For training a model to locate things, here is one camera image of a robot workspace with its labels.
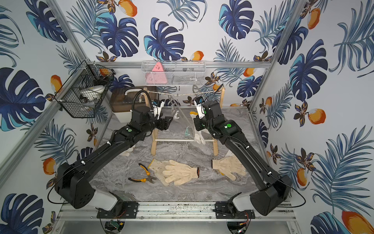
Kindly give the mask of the wooden drying rack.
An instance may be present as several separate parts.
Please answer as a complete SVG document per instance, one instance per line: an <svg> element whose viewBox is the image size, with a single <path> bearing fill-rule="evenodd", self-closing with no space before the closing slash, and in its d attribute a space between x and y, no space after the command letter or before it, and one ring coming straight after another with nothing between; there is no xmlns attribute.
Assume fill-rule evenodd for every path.
<svg viewBox="0 0 374 234"><path fill-rule="evenodd" d="M144 88L144 91L147 92L147 93L156 93L156 92L153 92L153 91L149 91L147 88ZM196 138L194 139L191 139L191 138L187 138L187 136L189 135L194 135L194 136L197 136L198 137L198 141L197 143L199 144L205 144L206 142L212 142L213 144L213 154L214 156L218 156L219 154L219 148L218 148L218 141L216 139L204 139L203 136L202 136L202 131L197 131L195 130L195 125L193 123L193 119L192 118L187 118L187 116L185 115L185 113L182 111L181 107L179 105L177 105L177 101L176 99L173 97L172 94L170 93L160 93L160 92L157 92L157 94L164 94L164 95L167 95L169 97L169 99L171 99L171 103L172 103L172 106L171 106L171 114L173 115L173 120L178 120L180 117L179 117L179 114L181 114L181 116L183 117L183 121L181 121L181 124L184 124L186 126L186 131L185 131L185 135L186 137L185 138L159 138L158 136L158 132L159 130L156 129L153 131L152 133L152 138L153 138L153 141L152 141L152 147L151 147L151 154L152 156L156 156L156 149L157 149L157 143L158 142L194 142L196 140Z"/></svg>

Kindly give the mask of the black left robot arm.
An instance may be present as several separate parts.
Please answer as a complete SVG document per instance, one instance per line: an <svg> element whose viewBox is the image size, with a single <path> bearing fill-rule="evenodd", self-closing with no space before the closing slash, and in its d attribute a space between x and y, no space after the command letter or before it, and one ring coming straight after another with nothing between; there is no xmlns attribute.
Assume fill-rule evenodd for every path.
<svg viewBox="0 0 374 234"><path fill-rule="evenodd" d="M54 190L75 209L93 206L118 213L121 201L115 195L94 189L90 181L109 162L147 137L147 133L169 128L173 117L160 117L147 106L132 111L131 121L112 133L109 141L73 164L57 170Z"/></svg>

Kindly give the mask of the grey multi-clip hanger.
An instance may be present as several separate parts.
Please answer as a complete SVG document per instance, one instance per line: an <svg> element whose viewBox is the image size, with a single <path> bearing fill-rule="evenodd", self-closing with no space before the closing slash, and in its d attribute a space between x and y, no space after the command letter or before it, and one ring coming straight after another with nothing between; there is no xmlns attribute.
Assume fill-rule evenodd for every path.
<svg viewBox="0 0 374 234"><path fill-rule="evenodd" d="M166 86L164 88L164 92L168 97L166 100L166 106L171 107L171 114L174 118L179 121L180 125L186 126L185 127L185 137L194 138L194 129L192 126L192 118L190 117L190 113L186 115L186 113L181 108L181 104L178 100L178 93L177 93L177 86Z"/></svg>

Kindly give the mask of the white glove yellow cuff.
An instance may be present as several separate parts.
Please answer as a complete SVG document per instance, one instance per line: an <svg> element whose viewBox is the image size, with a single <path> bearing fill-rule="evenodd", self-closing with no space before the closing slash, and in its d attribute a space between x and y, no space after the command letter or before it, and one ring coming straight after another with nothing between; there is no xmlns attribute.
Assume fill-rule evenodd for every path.
<svg viewBox="0 0 374 234"><path fill-rule="evenodd" d="M194 119L198 116L198 113L196 112L190 112L190 117L192 118L192 126L193 126L193 129L194 129L194 141L198 144L203 144L205 145L206 144L206 141L205 139L203 138L202 136L202 133L201 131L198 131L195 127L195 124L194 124Z"/></svg>

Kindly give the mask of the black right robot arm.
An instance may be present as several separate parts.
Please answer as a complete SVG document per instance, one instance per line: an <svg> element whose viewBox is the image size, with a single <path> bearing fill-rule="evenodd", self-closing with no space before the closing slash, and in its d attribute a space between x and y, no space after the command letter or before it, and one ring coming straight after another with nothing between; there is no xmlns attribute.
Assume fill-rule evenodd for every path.
<svg viewBox="0 0 374 234"><path fill-rule="evenodd" d="M212 137L228 148L251 175L258 191L239 194L232 205L239 212L256 210L263 216L279 207L288 197L292 181L289 176L274 170L251 146L239 125L225 118L217 101L195 103L198 116L194 119L197 131L207 129Z"/></svg>

